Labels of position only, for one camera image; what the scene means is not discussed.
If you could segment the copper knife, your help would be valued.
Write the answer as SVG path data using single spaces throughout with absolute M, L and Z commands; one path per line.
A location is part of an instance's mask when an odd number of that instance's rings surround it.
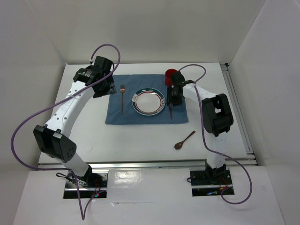
M 171 96 L 171 86 L 167 87 L 167 105 L 169 108 L 169 114 L 170 114 L 170 119 L 173 119 L 173 114 L 172 114 L 172 103 L 170 102 L 170 96 Z

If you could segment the copper fork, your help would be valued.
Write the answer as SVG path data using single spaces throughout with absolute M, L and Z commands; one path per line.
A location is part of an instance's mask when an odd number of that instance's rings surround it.
M 123 107 L 124 107 L 124 93 L 125 93 L 125 85 L 120 85 L 120 93 L 121 93 L 121 114 L 123 115 Z

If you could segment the red mug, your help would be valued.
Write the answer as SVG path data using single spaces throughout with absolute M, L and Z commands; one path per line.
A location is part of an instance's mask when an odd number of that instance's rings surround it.
M 167 87 L 170 87 L 172 86 L 172 81 L 171 81 L 171 75 L 176 73 L 177 70 L 176 69 L 168 69 L 166 72 L 165 72 L 165 85 Z

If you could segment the white plate with green rim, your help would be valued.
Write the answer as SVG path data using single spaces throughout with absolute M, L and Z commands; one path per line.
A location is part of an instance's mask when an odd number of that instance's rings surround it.
M 159 114 L 165 105 L 166 99 L 163 93 L 154 88 L 138 90 L 132 97 L 133 109 L 144 116 Z

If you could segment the blue cloth placemat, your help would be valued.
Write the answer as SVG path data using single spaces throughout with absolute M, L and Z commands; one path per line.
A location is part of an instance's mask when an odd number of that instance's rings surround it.
M 112 94 L 109 97 L 107 116 L 105 123 L 109 125 L 149 125 L 149 124 L 183 124 L 188 122 L 186 103 L 172 107 L 172 119 L 169 108 L 165 106 L 162 112 L 153 116 L 138 114 L 132 106 L 133 95 L 144 88 L 154 88 L 167 96 L 165 76 L 162 74 L 144 75 L 114 75 L 116 88 L 125 85 L 123 115 L 121 114 L 121 93 Z

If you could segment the copper spoon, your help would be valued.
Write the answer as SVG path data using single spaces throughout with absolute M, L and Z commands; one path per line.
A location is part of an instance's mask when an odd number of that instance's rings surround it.
M 187 140 L 187 139 L 189 139 L 193 134 L 195 133 L 195 131 L 192 131 L 183 141 L 180 141 L 180 142 L 178 142 L 178 143 L 176 143 L 175 145 L 174 145 L 174 148 L 176 149 L 176 150 L 180 150 L 181 148 L 182 148 L 182 146 L 183 146 L 183 144 L 185 143 L 185 141 Z

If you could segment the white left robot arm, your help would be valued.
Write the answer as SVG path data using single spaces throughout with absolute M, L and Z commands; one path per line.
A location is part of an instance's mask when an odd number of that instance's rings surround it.
M 66 96 L 67 101 L 43 126 L 37 125 L 33 130 L 40 151 L 72 170 L 76 182 L 82 187 L 101 183 L 102 176 L 93 173 L 91 166 L 78 156 L 77 146 L 69 136 L 76 119 L 91 98 L 116 93 L 112 76 L 101 81 L 112 67 L 111 60 L 97 56 L 94 64 L 79 69 Z

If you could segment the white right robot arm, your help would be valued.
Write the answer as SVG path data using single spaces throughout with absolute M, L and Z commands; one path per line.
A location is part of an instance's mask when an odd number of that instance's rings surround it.
M 184 98 L 201 106 L 203 135 L 210 136 L 213 150 L 207 156 L 204 177 L 208 183 L 216 183 L 226 171 L 225 141 L 234 122 L 227 95 L 203 89 L 194 81 L 186 80 L 182 73 L 175 69 L 166 71 L 165 84 L 169 109 L 181 105 Z

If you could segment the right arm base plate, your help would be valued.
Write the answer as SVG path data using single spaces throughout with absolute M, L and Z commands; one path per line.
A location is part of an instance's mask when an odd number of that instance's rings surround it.
M 229 170 L 221 177 L 209 180 L 204 171 L 190 171 L 187 182 L 191 184 L 192 196 L 234 195 L 233 182 Z

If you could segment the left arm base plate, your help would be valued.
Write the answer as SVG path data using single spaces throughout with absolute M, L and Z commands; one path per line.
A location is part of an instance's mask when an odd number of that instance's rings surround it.
M 102 177 L 102 181 L 93 180 L 91 185 L 78 179 L 80 198 L 90 199 L 93 196 L 100 199 L 107 197 L 108 172 L 100 172 L 98 175 Z M 72 174 L 69 172 L 67 175 L 60 177 L 66 179 L 63 199 L 77 199 L 77 187 Z

